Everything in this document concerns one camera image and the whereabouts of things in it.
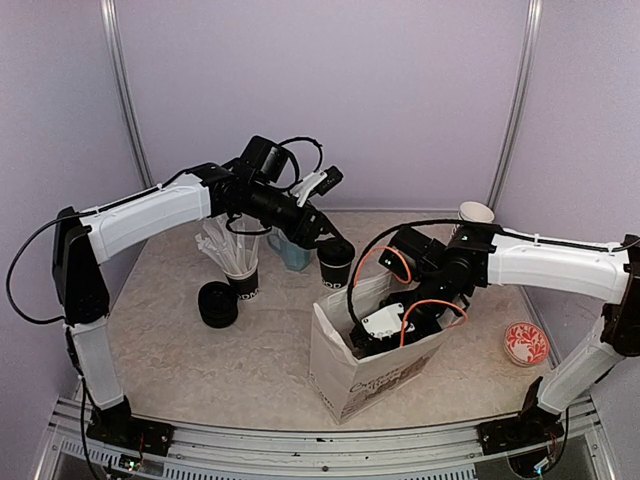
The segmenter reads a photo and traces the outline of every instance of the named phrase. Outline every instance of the robotic arm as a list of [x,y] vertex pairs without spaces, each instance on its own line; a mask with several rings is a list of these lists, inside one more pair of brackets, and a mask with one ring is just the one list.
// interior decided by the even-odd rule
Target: robotic arm
[[[448,245],[404,226],[389,242],[380,264],[405,278],[402,255],[418,281],[413,290],[391,294],[366,322],[351,332],[356,347],[369,354],[397,348],[402,315],[422,299],[461,301],[475,287],[527,285],[576,292],[605,302],[589,335],[552,372],[529,388],[515,418],[479,426],[485,454],[522,448],[562,435],[560,414],[582,392],[626,357],[640,355],[640,239],[623,244],[568,242],[523,235],[498,225],[460,227]],[[447,307],[428,304],[408,318],[405,342],[442,330],[438,320]]]
[[227,228],[239,215],[247,214],[267,230],[280,228],[289,240],[306,249],[318,248],[328,240],[346,242],[307,201],[309,196],[324,195],[342,180],[336,167],[313,172],[290,189],[270,185],[291,156],[282,146],[253,137],[239,158],[223,166],[199,165],[165,184],[103,207],[79,213],[69,207],[59,213],[53,277],[65,311],[69,354],[95,407],[87,431],[90,438],[134,450],[139,439],[145,438],[151,445],[146,451],[166,455],[172,431],[170,425],[131,417],[111,358],[106,331],[109,292],[100,265],[153,235],[224,213],[229,216]]

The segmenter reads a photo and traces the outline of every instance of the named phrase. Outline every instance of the floral pattern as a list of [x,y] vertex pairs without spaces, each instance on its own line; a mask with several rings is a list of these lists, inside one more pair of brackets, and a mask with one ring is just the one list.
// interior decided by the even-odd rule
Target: floral pattern
[[535,325],[516,323],[507,329],[507,348],[518,360],[529,364],[543,361],[549,354],[549,341]]

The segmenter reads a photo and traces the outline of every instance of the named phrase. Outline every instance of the beige countertop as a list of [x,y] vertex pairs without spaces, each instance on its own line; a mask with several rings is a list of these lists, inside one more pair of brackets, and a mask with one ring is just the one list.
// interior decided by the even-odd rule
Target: beige countertop
[[[333,213],[358,250],[377,233],[418,213]],[[312,304],[330,293],[317,259],[287,271],[262,242],[260,293],[239,302],[226,329],[200,319],[197,294],[223,280],[200,253],[191,223],[150,239],[109,319],[116,370],[135,414],[207,425],[275,430],[361,430],[433,425],[518,410],[529,384],[549,370],[513,365],[502,348],[506,327],[530,321],[513,287],[478,289],[470,321],[452,332],[425,372],[343,425],[308,384]],[[450,226],[427,227],[446,241]],[[371,260],[363,278],[380,267]]]

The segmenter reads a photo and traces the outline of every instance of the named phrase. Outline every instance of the white cardboard box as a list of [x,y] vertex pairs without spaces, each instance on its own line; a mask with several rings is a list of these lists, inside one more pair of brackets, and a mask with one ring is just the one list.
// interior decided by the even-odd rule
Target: white cardboard box
[[[363,318],[376,311],[389,293],[403,288],[390,273],[360,281],[353,292],[356,315]],[[443,330],[406,347],[358,360],[345,342],[353,328],[346,298],[344,288],[314,303],[311,327],[309,379],[338,423],[415,378],[449,336]]]

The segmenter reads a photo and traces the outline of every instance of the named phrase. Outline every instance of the vertical metal pole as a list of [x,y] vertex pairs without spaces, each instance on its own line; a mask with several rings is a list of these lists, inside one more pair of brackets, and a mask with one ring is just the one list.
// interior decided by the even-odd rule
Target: vertical metal pole
[[120,107],[124,115],[127,131],[129,133],[129,142],[133,150],[133,157],[136,164],[140,181],[145,188],[154,185],[151,170],[147,163],[147,158],[142,146],[140,138],[140,129],[136,120],[131,92],[127,82],[127,71],[124,64],[124,55],[122,53],[122,44],[120,43],[120,32],[118,30],[118,17],[116,15],[115,0],[100,0],[102,7],[102,21],[104,23],[104,31],[107,37],[107,46],[111,54],[113,71],[116,77],[116,87],[120,98]]
[[529,78],[531,77],[534,51],[538,40],[541,13],[542,0],[529,0],[529,12],[527,14],[524,42],[522,44],[522,52],[520,54],[516,89],[513,95],[513,102],[511,103],[511,112],[509,113],[507,130],[502,141],[498,168],[496,169],[493,185],[491,186],[491,192],[487,199],[487,206],[494,211],[498,206],[500,195],[502,194],[502,190],[507,179],[509,165],[511,164],[511,157],[513,155],[513,148],[518,136],[518,129],[520,128],[522,112],[524,111],[524,104],[527,98]]

